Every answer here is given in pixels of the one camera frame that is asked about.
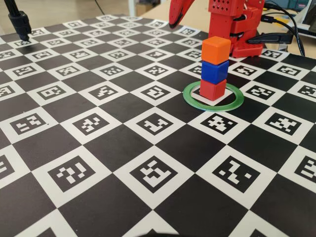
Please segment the black cable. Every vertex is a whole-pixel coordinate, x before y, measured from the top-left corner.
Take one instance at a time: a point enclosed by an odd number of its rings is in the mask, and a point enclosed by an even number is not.
[[[282,12],[284,12],[286,15],[289,16],[289,18],[293,21],[293,24],[294,24],[294,32],[295,32],[294,35],[296,36],[296,39],[297,39],[298,48],[299,48],[299,50],[300,50],[301,55],[302,55],[302,56],[305,56],[305,50],[304,50],[303,42],[301,41],[301,38],[300,38],[300,36],[299,36],[299,34],[298,34],[298,28],[297,28],[297,25],[296,25],[296,22],[295,22],[293,16],[292,16],[290,13],[288,13],[286,10],[284,10],[282,7],[277,6],[277,5],[275,5],[275,4],[265,3],[265,4],[264,4],[264,7],[265,7],[265,8],[269,8],[269,9],[274,9],[274,10],[282,11]]]
[[[100,7],[99,3],[97,2],[97,0],[94,0],[94,1],[98,5],[98,8],[100,9],[100,11],[102,12],[102,15],[104,15],[104,12],[103,12],[102,8]]]

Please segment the stacked cubes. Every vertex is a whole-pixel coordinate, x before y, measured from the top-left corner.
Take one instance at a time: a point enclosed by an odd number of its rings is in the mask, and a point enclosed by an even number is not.
[[[203,41],[201,96],[214,101],[224,95],[230,48],[229,39],[214,36]]]

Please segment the green ring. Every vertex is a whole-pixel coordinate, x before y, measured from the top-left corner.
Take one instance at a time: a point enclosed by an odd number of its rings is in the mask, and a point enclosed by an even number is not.
[[[186,88],[184,88],[183,91],[183,98],[185,99],[185,101],[200,110],[205,110],[205,111],[212,111],[212,112],[225,112],[225,111],[230,111],[230,110],[234,110],[236,108],[238,108],[240,105],[243,104],[244,101],[244,96],[243,93],[234,85],[231,84],[226,84],[226,88],[230,91],[232,91],[235,96],[236,99],[234,102],[228,104],[228,105],[222,105],[222,106],[211,106],[211,105],[204,105],[198,101],[196,101],[192,96],[191,96],[191,92],[196,89],[198,86],[200,85],[200,81],[197,82],[193,82],[189,85],[187,85]]]

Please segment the wooden table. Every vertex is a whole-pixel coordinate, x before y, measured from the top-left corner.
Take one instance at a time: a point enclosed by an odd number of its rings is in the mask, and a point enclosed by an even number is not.
[[[183,18],[181,24],[208,32],[210,21],[210,12],[208,12],[208,1],[209,0],[195,1],[187,12],[186,16]],[[165,3],[162,3],[149,12],[146,12],[143,17],[168,21],[169,6],[170,0],[167,0]],[[260,23],[258,31],[259,33],[285,32],[282,27],[279,27],[276,24],[269,24],[264,22]],[[305,36],[300,37],[304,44],[306,56],[316,58],[316,39]],[[267,47],[270,49],[277,49],[278,44],[267,44]],[[292,44],[288,46],[288,51],[290,53],[300,55],[295,37],[293,38]]]

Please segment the checkerboard mat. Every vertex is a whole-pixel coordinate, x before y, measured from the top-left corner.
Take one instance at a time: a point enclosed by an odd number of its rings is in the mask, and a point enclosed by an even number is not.
[[[314,237],[316,60],[230,58],[245,101],[203,112],[205,38],[123,15],[1,36],[0,235]]]

